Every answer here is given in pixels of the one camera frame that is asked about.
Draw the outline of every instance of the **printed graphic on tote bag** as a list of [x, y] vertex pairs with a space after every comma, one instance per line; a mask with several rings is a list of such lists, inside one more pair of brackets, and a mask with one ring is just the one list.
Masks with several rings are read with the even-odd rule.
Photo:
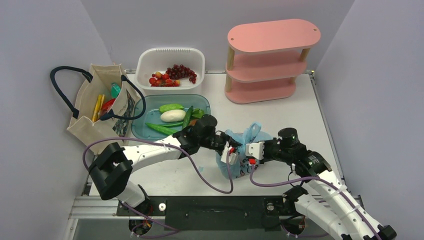
[[[133, 114], [135, 101], [131, 97], [128, 90], [126, 91], [126, 98], [127, 98], [128, 107], [126, 108], [122, 117], [130, 118]], [[125, 135], [127, 134], [129, 122], [130, 120], [118, 119], [118, 121], [115, 123], [115, 126], [113, 126], [112, 129], [115, 131], [116, 134], [118, 134], [118, 136], [125, 137]]]

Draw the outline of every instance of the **shelf tier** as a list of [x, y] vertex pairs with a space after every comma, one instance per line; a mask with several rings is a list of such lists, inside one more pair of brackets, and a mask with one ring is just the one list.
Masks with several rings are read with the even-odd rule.
[[225, 96], [236, 104], [248, 104], [290, 97], [295, 93], [296, 84], [290, 78], [261, 82], [241, 83], [232, 81], [231, 91]]
[[300, 53], [295, 50], [234, 56], [232, 70], [225, 70], [234, 80], [242, 83], [261, 82], [295, 77], [302, 74], [307, 67], [305, 61], [299, 61]]
[[311, 48], [321, 32], [309, 21], [286, 19], [237, 25], [227, 38], [232, 49], [245, 54], [274, 53]]

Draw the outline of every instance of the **white plastic basket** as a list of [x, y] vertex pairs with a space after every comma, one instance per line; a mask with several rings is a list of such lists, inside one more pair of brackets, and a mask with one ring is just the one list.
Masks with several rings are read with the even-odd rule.
[[[166, 87], [166, 86], [151, 86], [149, 79], [155, 72], [165, 73], [167, 68], [172, 68], [174, 64], [184, 65], [196, 74], [196, 83], [193, 84], [189, 78], [181, 78], [180, 86]], [[191, 89], [199, 86], [205, 77], [205, 56], [203, 53], [195, 48], [189, 47], [158, 47], [151, 48], [138, 59], [137, 69], [135, 71], [135, 83], [147, 95], [151, 94], [181, 94], [190, 93]]]

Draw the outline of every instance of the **robotic arm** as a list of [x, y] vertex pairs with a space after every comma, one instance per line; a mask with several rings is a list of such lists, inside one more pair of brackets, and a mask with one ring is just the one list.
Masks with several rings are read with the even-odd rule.
[[[88, 169], [101, 199], [118, 198], [142, 213], [147, 212], [149, 196], [140, 185], [129, 181], [131, 173], [165, 160], [184, 158], [186, 154], [182, 151], [193, 155], [200, 147], [211, 149], [221, 155], [223, 162], [229, 152], [229, 162], [233, 164], [237, 159], [234, 150], [241, 144], [224, 132], [218, 131], [217, 134], [216, 126], [217, 120], [213, 116], [204, 115], [195, 125], [153, 144], [125, 147], [120, 147], [116, 142], [109, 144]], [[393, 228], [382, 226], [364, 211], [328, 162], [299, 142], [294, 128], [282, 129], [278, 136], [248, 144], [246, 155], [250, 158], [249, 162], [256, 164], [258, 160], [264, 164], [274, 160], [288, 164], [300, 177], [309, 177], [305, 183], [316, 190], [334, 212], [318, 203], [301, 186], [295, 186], [283, 194], [284, 207], [307, 216], [337, 240], [378, 240], [373, 232], [382, 240], [395, 239]]]

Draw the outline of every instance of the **white table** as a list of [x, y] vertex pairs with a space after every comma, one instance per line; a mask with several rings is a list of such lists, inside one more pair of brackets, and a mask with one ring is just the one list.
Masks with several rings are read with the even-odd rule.
[[[224, 95], [225, 74], [206, 74], [196, 93], [204, 96], [210, 103], [211, 114], [218, 120], [217, 130], [231, 129], [242, 133], [254, 121], [262, 124], [262, 131], [277, 137], [280, 129], [296, 128], [300, 142], [310, 150], [319, 152], [339, 175], [329, 136], [320, 112], [317, 98], [309, 78], [302, 74], [296, 79], [296, 92], [293, 96], [271, 101], [249, 104], [235, 104]], [[215, 161], [215, 151], [200, 149], [193, 155], [201, 174], [215, 187], [228, 190], [229, 181], [224, 178]], [[290, 167], [282, 162], [270, 161], [261, 165], [254, 174], [259, 183], [279, 183], [287, 180]], [[130, 180], [140, 184], [150, 196], [223, 196], [200, 180], [187, 158], [167, 160], [150, 165], [133, 173]], [[281, 195], [291, 188], [258, 187], [253, 185], [249, 176], [234, 180], [233, 196]], [[308, 186], [305, 189], [312, 195], [317, 192]], [[91, 187], [90, 196], [98, 196], [96, 187]]]

